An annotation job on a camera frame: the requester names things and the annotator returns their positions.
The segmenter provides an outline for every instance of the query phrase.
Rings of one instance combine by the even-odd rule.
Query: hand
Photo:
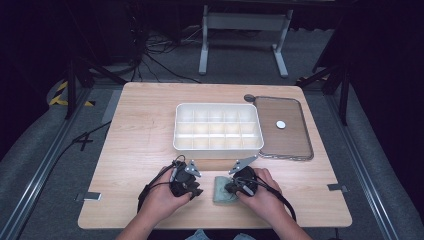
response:
[[[169,188],[173,168],[166,171],[152,186],[138,214],[125,227],[117,239],[147,239],[153,228],[165,218],[171,216],[178,208],[190,201],[191,193],[174,197]]]
[[[254,168],[253,170],[258,177],[265,181],[265,183],[281,193],[280,186],[272,178],[268,169]],[[284,208],[284,204],[276,196],[261,186],[258,186],[258,190],[253,197],[248,197],[241,192],[237,192],[236,194],[242,203],[251,208],[259,217],[270,225],[275,223],[281,215],[288,215]]]
[[[190,201],[191,193],[175,197],[169,188],[169,179],[174,168],[166,171],[152,186],[153,187],[141,206],[140,212],[149,216],[157,224],[171,216],[178,208]]]
[[[272,179],[268,169],[255,168],[253,170],[265,183],[281,193],[280,186]],[[248,197],[241,192],[236,194],[242,203],[250,207],[259,217],[272,226],[280,239],[311,239],[286,212],[284,204],[265,188],[259,186],[253,197]]]

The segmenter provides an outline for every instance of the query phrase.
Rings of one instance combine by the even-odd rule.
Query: person's right hand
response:
[[[253,169],[258,177],[264,180],[270,187],[281,193],[278,183],[272,178],[270,172],[266,168]],[[289,216],[284,208],[284,204],[271,192],[265,188],[258,186],[258,190],[253,197],[246,196],[241,192],[236,193],[240,201],[251,208],[259,217],[268,224],[273,225],[281,220],[281,217]]]

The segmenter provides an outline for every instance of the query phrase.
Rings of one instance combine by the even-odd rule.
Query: white plastic tray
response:
[[[241,159],[264,141],[251,104],[182,103],[177,106],[174,148],[188,159]]]

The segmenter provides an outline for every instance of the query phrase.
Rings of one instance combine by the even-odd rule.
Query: person's left hand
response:
[[[169,169],[162,177],[152,184],[152,186],[154,186],[158,183],[165,183],[150,189],[149,194],[140,208],[139,213],[145,214],[156,224],[171,216],[178,208],[190,201],[192,193],[186,193],[181,197],[175,197],[174,194],[172,194],[168,183],[173,169],[174,168]]]

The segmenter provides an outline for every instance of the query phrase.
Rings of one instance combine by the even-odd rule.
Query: metal stand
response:
[[[293,10],[281,15],[241,14],[209,12],[208,6],[203,9],[203,43],[200,54],[199,74],[205,75],[208,64],[208,30],[209,29],[239,29],[280,31],[280,39],[272,45],[278,70],[283,78],[288,77],[286,65],[281,54],[283,43],[290,26]]]
[[[347,126],[346,110],[347,99],[349,94],[349,72],[346,66],[332,66],[321,70],[308,78],[300,78],[296,82],[296,86],[303,88],[325,76],[329,75],[327,81],[322,86],[321,90],[325,95],[332,95],[341,86],[340,104],[339,104],[339,117],[343,125]]]
[[[127,81],[108,71],[106,68],[98,66],[89,60],[76,57],[68,64],[68,111],[65,119],[69,119],[76,109],[76,79],[78,78],[83,88],[92,88],[94,79],[89,69],[93,68],[102,75],[110,78],[114,82],[125,85]]]

